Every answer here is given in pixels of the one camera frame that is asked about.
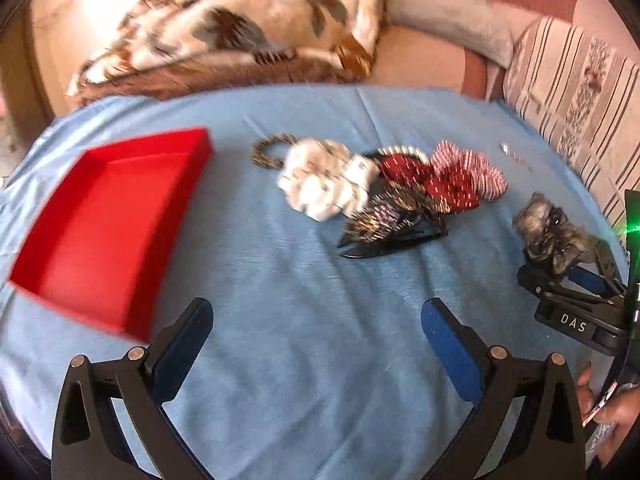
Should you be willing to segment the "person's right hand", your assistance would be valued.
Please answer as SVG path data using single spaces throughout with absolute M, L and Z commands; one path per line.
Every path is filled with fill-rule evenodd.
M 587 365 L 577 379 L 576 394 L 582 417 L 586 417 L 594 405 L 594 396 L 589 387 L 591 374 L 592 366 Z M 614 396 L 594 418 L 598 424 L 614 426 L 608 440 L 599 448 L 598 457 L 602 466 L 606 466 L 612 460 L 623 444 L 639 415 L 639 406 L 639 389 L 632 388 Z

